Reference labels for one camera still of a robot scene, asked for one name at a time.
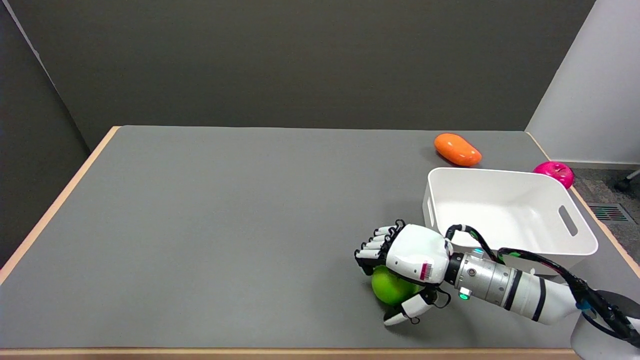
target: green ball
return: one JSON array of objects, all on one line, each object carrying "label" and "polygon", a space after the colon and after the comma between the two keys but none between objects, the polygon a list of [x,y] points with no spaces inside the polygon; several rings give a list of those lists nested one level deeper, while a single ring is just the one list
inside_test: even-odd
[{"label": "green ball", "polygon": [[391,274],[386,266],[377,266],[371,277],[371,287],[378,300],[395,306],[418,292],[418,286]]}]

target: black band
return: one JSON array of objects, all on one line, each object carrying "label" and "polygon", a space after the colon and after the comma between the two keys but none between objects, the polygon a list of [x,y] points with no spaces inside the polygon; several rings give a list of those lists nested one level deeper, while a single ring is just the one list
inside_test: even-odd
[{"label": "black band", "polygon": [[541,277],[540,279],[540,300],[538,300],[538,306],[536,306],[536,311],[533,313],[533,317],[531,320],[537,322],[540,318],[540,314],[542,313],[542,308],[545,306],[545,299],[547,298],[547,287],[545,286],[545,280]]},{"label": "black band", "polygon": [[451,256],[451,260],[449,260],[447,271],[444,273],[444,281],[448,282],[451,285],[456,284],[456,279],[458,278],[458,270],[460,270],[462,259],[464,257],[465,255],[462,252],[453,253],[453,256]]},{"label": "black band", "polygon": [[513,285],[511,285],[511,289],[509,290],[509,296],[507,296],[507,302],[504,303],[505,310],[511,310],[511,305],[513,304],[513,299],[516,297],[516,290],[518,289],[518,284],[520,284],[521,277],[522,271],[516,270],[516,275],[513,278]]}]

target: robot finger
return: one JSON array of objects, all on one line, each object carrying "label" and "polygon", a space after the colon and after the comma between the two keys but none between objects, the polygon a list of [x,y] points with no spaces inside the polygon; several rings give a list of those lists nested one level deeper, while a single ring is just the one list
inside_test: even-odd
[{"label": "robot finger", "polygon": [[377,235],[372,238],[369,238],[369,241],[384,241],[389,239],[389,234]]},{"label": "robot finger", "polygon": [[391,229],[392,227],[395,228],[394,225],[379,227],[379,228],[377,228],[377,229],[375,229],[373,231],[373,235],[374,236],[388,235],[389,234],[389,229]]},{"label": "robot finger", "polygon": [[375,249],[364,249],[356,252],[356,258],[360,259],[378,259],[380,252]]},{"label": "robot finger", "polygon": [[369,249],[369,250],[380,250],[382,248],[382,244],[384,244],[384,241],[372,241],[369,243],[366,243],[362,248],[363,249]]},{"label": "robot finger", "polygon": [[402,304],[387,311],[383,319],[385,325],[391,326],[406,320],[417,323],[414,319],[431,308],[436,298],[437,294],[435,290],[421,290],[418,294],[404,301]]}]

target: gray tabletop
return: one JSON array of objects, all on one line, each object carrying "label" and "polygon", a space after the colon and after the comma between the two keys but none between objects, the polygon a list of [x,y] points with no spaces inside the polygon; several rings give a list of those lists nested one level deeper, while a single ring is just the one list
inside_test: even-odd
[{"label": "gray tabletop", "polygon": [[[383,326],[353,251],[424,224],[427,173],[449,166],[438,133],[125,126],[0,286],[0,347],[570,347],[577,316],[549,327],[477,299]],[[525,133],[460,134],[483,168],[546,160]],[[640,298],[577,204],[600,248],[575,273]]]}]

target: orange plastic object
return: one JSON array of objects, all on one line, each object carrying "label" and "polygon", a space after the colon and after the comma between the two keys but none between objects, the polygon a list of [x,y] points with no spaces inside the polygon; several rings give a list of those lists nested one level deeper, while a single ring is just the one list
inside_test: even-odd
[{"label": "orange plastic object", "polygon": [[433,145],[445,159],[461,167],[471,167],[482,160],[482,154],[460,135],[440,134]]}]

